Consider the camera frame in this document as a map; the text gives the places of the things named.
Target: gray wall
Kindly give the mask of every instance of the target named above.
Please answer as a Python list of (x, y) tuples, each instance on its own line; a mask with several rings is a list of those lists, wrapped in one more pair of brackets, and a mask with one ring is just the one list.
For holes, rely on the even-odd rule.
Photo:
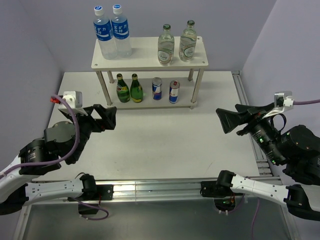
[(65, 72), (91, 71), (93, 7), (109, 16), (119, 3), (132, 37), (159, 36), (169, 23), (179, 36), (189, 19), (203, 37), (211, 70), (241, 70), (276, 0), (20, 0)]
[[(0, 169), (43, 134), (61, 72), (18, 0), (0, 0)], [(0, 238), (11, 239), (19, 213), (0, 216)]]
[[(282, 90), (292, 90), (297, 101), (320, 98), (319, 12), (319, 0), (276, 2), (243, 68), (250, 104), (268, 104)], [(296, 106), (285, 114), (287, 128), (304, 124), (320, 136), (319, 109), (319, 104)], [(320, 238), (319, 222), (296, 222), (302, 239)]]

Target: robotic arm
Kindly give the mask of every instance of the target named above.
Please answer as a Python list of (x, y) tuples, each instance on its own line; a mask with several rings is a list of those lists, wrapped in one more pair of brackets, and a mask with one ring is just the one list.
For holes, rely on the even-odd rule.
[(225, 134), (247, 124), (236, 134), (250, 134), (272, 164), (286, 165), (283, 172), (301, 184), (271, 185), (223, 170), (214, 188), (202, 190), (202, 195), (223, 195), (228, 191), (250, 194), (287, 206), (288, 211), (299, 218), (320, 221), (320, 138), (304, 125), (281, 133), (285, 126), (277, 130), (273, 123), (274, 116), (280, 115), (286, 125), (283, 112), (291, 110), (294, 104), (290, 91), (277, 92), (274, 103), (269, 105), (236, 104), (237, 112), (218, 108), (216, 113)]
[[(45, 129), (43, 138), (26, 145), (13, 162), (1, 171), (0, 215), (11, 214), (23, 206), (49, 199), (71, 197), (80, 201), (90, 200), (97, 192), (96, 181), (89, 174), (70, 181), (30, 182), (60, 169), (59, 162), (63, 160), (67, 165), (75, 164), (91, 133), (115, 129), (117, 108), (103, 108), (100, 104), (82, 108), (82, 93), (77, 91), (64, 92), (63, 99), (56, 96), (51, 101), (59, 104), (60, 112), (73, 123), (60, 121)], [(93, 110), (101, 119), (91, 116)]]

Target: can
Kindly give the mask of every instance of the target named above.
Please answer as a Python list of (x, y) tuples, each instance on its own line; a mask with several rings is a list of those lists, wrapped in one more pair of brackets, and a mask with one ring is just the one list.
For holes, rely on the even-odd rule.
[(175, 104), (178, 102), (180, 82), (173, 80), (170, 82), (169, 102)]
[(160, 100), (162, 98), (162, 79), (160, 77), (154, 77), (152, 79), (152, 98), (154, 100)]

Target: gray floor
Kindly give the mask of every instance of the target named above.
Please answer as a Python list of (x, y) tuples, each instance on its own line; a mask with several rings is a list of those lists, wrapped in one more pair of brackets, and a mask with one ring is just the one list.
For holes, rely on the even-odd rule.
[[(249, 240), (257, 199), (248, 200), (229, 216), (215, 212), (212, 199), (109, 203), (102, 221), (79, 218), (76, 204), (35, 205), (24, 240)], [(290, 239), (283, 219), (277, 204), (260, 200), (254, 239)]]

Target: bottle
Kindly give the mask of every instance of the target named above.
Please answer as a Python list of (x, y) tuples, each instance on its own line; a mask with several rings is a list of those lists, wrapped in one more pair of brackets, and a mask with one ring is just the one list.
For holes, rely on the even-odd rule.
[(116, 85), (116, 94), (122, 103), (127, 103), (130, 101), (129, 87), (123, 80), (122, 74), (117, 74), (118, 84)]
[(135, 103), (141, 103), (144, 99), (144, 90), (138, 81), (138, 75), (132, 74), (132, 84), (130, 87), (131, 98)]
[(189, 20), (180, 38), (179, 58), (182, 61), (190, 61), (195, 53), (197, 33), (194, 29), (195, 21)]
[(117, 47), (110, 20), (105, 15), (102, 6), (94, 7), (94, 15), (93, 25), (102, 56), (105, 59), (114, 59), (117, 56)]
[(161, 65), (167, 66), (172, 63), (175, 52), (175, 38), (170, 32), (169, 24), (163, 25), (163, 33), (158, 39), (158, 60)]
[(126, 16), (122, 14), (121, 5), (113, 6), (114, 16), (111, 19), (113, 34), (115, 37), (118, 54), (121, 57), (129, 57), (132, 54), (129, 37), (129, 26)]

